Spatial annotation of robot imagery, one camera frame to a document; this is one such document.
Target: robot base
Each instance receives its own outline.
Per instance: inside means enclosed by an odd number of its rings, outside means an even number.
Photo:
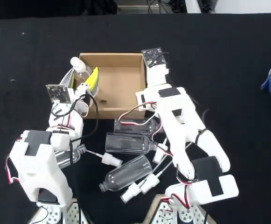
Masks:
[[[49,214],[46,217],[46,219],[42,220],[47,215],[47,211],[44,208],[48,209]],[[42,220],[42,221],[39,222],[38,224],[50,224],[50,223],[55,223],[54,220],[60,220],[61,213],[51,212],[50,211],[51,207],[49,206],[44,206],[44,208],[38,209],[37,213],[29,221],[29,224],[32,224],[33,222],[37,222],[39,220]],[[57,222],[57,224],[79,224],[77,203],[73,203],[71,205],[65,218],[66,218],[65,222],[63,222],[63,220],[61,219],[59,222]],[[81,210],[81,224],[90,224],[90,221],[85,218],[82,210]]]
[[[203,224],[204,215],[201,210],[196,205],[191,205],[190,209],[181,207],[178,212],[175,210],[173,212],[167,211],[170,207],[167,203],[159,202],[158,208],[151,219],[150,224]]]

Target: clear plastic bottle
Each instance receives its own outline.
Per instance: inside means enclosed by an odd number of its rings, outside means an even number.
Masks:
[[[144,123],[148,119],[121,119],[121,122],[136,122]],[[151,136],[158,128],[158,124],[154,119],[151,119],[145,125],[122,125],[115,119],[113,132],[115,133],[130,133],[130,134],[144,134],[146,136]]]
[[[84,145],[80,145],[73,150],[73,163],[79,161],[81,154],[86,152]],[[70,151],[55,152],[56,161],[60,169],[70,166]]]
[[[75,70],[74,79],[76,79],[78,83],[84,83],[91,75],[92,69],[78,57],[71,58],[70,63]]]
[[[152,167],[149,160],[144,155],[140,155],[109,172],[99,187],[102,192],[118,191],[151,172]]]
[[[108,153],[146,154],[157,146],[142,134],[107,133],[105,151]]]

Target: black table surface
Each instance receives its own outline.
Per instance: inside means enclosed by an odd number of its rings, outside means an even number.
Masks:
[[[45,85],[60,82],[80,52],[155,47],[170,53],[172,80],[210,109],[206,125],[238,184],[238,197],[204,207],[218,223],[271,222],[271,96],[260,91],[271,67],[271,14],[167,14],[0,21],[1,224],[26,223],[36,211],[18,183],[7,184],[4,161],[23,130],[47,128]],[[84,132],[92,125],[86,121]],[[112,121],[101,120],[87,147],[103,152],[111,130]],[[157,187],[124,204],[123,191],[101,193],[98,187],[111,169],[90,154],[76,164],[82,209],[97,224],[142,222],[154,196],[177,183],[171,166]],[[64,173],[72,186],[72,169]]]

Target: black cable tie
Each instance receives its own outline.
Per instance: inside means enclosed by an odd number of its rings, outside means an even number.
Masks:
[[[201,130],[201,129],[198,130],[198,134],[197,134],[197,136],[196,136],[196,138],[195,138],[195,144],[196,144],[196,145],[197,145],[197,141],[199,140],[199,137],[200,137],[206,130],[208,130],[208,129],[205,128],[205,129],[203,129],[203,130]]]

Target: cardboard box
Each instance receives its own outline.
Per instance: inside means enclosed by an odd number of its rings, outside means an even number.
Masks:
[[[100,119],[115,119],[137,105],[135,93],[144,90],[145,68],[142,54],[81,53],[80,59],[99,68],[99,91],[95,99]],[[130,118],[142,119],[144,111],[132,111]],[[96,117],[95,106],[87,119]]]

